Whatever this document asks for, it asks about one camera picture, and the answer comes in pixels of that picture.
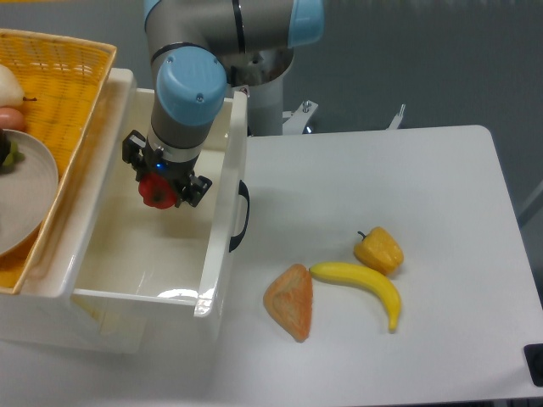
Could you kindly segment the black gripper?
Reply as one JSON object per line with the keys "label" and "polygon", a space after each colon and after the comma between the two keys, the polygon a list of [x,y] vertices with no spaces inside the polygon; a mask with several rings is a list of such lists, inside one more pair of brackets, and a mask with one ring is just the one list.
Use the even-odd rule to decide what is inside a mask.
{"label": "black gripper", "polygon": [[138,185],[145,174],[155,173],[165,178],[176,194],[175,207],[183,203],[195,208],[212,186],[212,180],[193,173],[198,156],[185,162],[175,162],[163,157],[162,151],[153,150],[145,137],[132,130],[121,146],[122,160],[137,170]]}

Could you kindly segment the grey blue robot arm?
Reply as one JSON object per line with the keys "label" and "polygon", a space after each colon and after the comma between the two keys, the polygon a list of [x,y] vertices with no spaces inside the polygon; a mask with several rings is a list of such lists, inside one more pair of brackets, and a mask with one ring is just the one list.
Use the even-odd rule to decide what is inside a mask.
{"label": "grey blue robot arm", "polygon": [[132,131],[122,159],[144,204],[195,207],[212,182],[194,174],[230,79],[221,58],[317,42],[321,1],[146,1],[144,30],[154,83],[146,135]]}

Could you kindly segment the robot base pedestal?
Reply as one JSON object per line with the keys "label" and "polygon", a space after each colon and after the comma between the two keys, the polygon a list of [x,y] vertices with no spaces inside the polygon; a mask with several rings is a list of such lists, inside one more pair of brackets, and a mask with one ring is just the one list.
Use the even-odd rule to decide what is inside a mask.
{"label": "robot base pedestal", "polygon": [[312,116],[318,104],[303,101],[295,110],[283,108],[284,79],[294,62],[288,48],[227,55],[221,59],[233,91],[248,94],[248,134],[280,136],[312,133]]}

